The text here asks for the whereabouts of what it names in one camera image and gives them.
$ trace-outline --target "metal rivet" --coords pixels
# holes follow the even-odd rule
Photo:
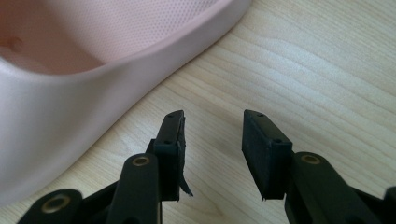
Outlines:
[[[320,159],[316,156],[312,155],[303,155],[301,157],[302,161],[305,161],[306,163],[313,164],[313,165],[318,165],[320,164]]]
[[[132,161],[132,163],[133,163],[135,166],[144,166],[144,165],[147,165],[147,164],[149,164],[149,157],[142,156],[142,157],[135,158],[135,159]]]
[[[46,201],[41,206],[43,213],[54,213],[65,208],[70,203],[70,197],[65,194],[58,194]]]

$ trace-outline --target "wood grain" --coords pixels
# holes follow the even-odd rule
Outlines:
[[[295,151],[318,153],[351,186],[396,185],[396,2],[255,0],[220,41],[126,113],[80,160],[30,198],[0,209],[14,223],[56,189],[84,196],[119,178],[163,116],[186,115],[194,193],[163,204],[164,223],[287,223],[262,202],[241,151],[244,109],[266,114]]]

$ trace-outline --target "bra cup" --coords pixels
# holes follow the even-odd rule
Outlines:
[[[0,206],[64,172],[147,92],[231,29],[249,3],[218,0],[161,41],[74,74],[0,58]]]

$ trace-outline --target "black clamp jaw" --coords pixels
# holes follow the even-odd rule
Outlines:
[[[146,153],[124,163],[118,182],[85,199],[74,189],[54,191],[37,200],[19,223],[162,223],[163,201],[178,201],[180,188],[192,196],[183,176],[184,121],[181,110],[166,115]]]
[[[321,156],[292,150],[264,114],[246,110],[242,151],[263,199],[282,200],[292,224],[394,224],[396,187],[384,199],[350,187]]]

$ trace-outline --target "wooden table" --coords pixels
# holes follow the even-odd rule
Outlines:
[[[164,223],[288,223],[263,202],[241,151],[243,111],[266,114],[351,186],[382,197],[396,185],[396,2],[255,0],[220,41],[134,105],[70,169],[0,209],[13,223],[56,189],[84,196],[119,178],[163,117],[186,116],[185,176],[194,197],[163,204]]]

